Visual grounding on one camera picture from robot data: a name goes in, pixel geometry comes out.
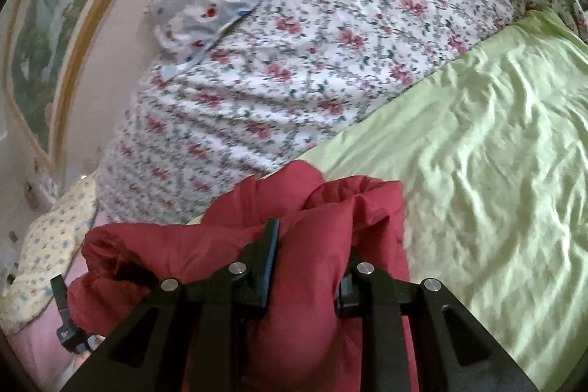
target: light green sheet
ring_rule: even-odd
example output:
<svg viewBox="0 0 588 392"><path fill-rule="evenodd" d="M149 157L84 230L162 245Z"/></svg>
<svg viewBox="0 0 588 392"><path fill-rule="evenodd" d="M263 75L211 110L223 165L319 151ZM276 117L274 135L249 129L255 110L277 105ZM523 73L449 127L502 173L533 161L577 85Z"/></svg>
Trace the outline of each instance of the light green sheet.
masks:
<svg viewBox="0 0 588 392"><path fill-rule="evenodd" d="M533 382L586 346L588 48L531 12L301 157L404 182L413 281L441 279Z"/></svg>

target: wall mural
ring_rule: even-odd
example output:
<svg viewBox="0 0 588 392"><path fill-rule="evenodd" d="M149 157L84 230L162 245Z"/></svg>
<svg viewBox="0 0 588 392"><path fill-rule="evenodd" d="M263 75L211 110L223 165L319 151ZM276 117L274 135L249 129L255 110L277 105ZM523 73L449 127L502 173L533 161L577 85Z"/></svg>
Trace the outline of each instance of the wall mural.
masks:
<svg viewBox="0 0 588 392"><path fill-rule="evenodd" d="M15 30L12 96L39 147L49 153L55 91L70 38L88 0L23 0Z"/></svg>

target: wall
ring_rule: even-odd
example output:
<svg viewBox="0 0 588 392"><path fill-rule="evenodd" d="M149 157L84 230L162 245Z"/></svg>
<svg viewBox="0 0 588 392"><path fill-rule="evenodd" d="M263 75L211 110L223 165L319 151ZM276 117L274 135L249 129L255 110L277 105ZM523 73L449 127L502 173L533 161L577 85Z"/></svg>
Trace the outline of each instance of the wall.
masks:
<svg viewBox="0 0 588 392"><path fill-rule="evenodd" d="M101 22L69 115L66 187L96 169L137 81L157 58L159 45L145 14L150 1L115 0Z"/></svg>
<svg viewBox="0 0 588 392"><path fill-rule="evenodd" d="M12 17L13 0L8 0L0 12L0 79L4 82L4 55L8 23ZM13 271L20 255L27 228L40 214L33 211L24 195L24 185L34 178L30 148L17 128L5 100L5 86L0 83L0 294L6 276Z"/></svg>

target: wrinkled fabric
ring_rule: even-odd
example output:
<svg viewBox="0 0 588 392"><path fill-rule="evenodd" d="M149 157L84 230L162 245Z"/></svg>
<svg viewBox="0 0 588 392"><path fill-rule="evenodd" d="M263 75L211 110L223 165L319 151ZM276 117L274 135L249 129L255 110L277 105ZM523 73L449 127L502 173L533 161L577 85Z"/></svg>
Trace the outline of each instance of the wrinkled fabric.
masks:
<svg viewBox="0 0 588 392"><path fill-rule="evenodd" d="M541 392L588 344L587 98L588 46L532 11L301 158L401 180L411 280L442 281Z"/></svg>
<svg viewBox="0 0 588 392"><path fill-rule="evenodd" d="M68 293L74 322L108 335L149 291L128 280L137 281L140 268L159 280L203 279L260 238L269 217L280 219L280 243L268 311L248 329L249 384L261 390L358 391L361 320L337 320L333 300L352 244L364 260L408 280L398 181L354 176L325 183L318 170L294 161L264 180L243 180L217 199L199 225L94 229L82 249L89 272ZM406 323L405 335L416 389Z"/></svg>
<svg viewBox="0 0 588 392"><path fill-rule="evenodd" d="M99 166L99 202L115 222L187 223L546 7L586 40L577 0L264 0L187 73L166 83L154 65Z"/></svg>

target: yellow border stripe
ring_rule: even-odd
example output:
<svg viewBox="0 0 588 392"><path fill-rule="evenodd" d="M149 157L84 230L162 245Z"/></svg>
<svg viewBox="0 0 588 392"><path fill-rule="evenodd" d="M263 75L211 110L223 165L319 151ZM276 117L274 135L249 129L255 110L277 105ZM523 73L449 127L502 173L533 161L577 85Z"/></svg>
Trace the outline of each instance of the yellow border stripe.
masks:
<svg viewBox="0 0 588 392"><path fill-rule="evenodd" d="M59 92L57 108L55 108L55 115L57 116L54 123L55 128L51 132L52 142L50 142L53 145L51 161L55 169L61 167L61 161L63 160L68 114L72 99L74 98L73 95L75 94L75 87L84 57L96 33L98 24L111 2L112 0L94 0L79 30L67 68L64 72L62 88L61 92Z"/></svg>

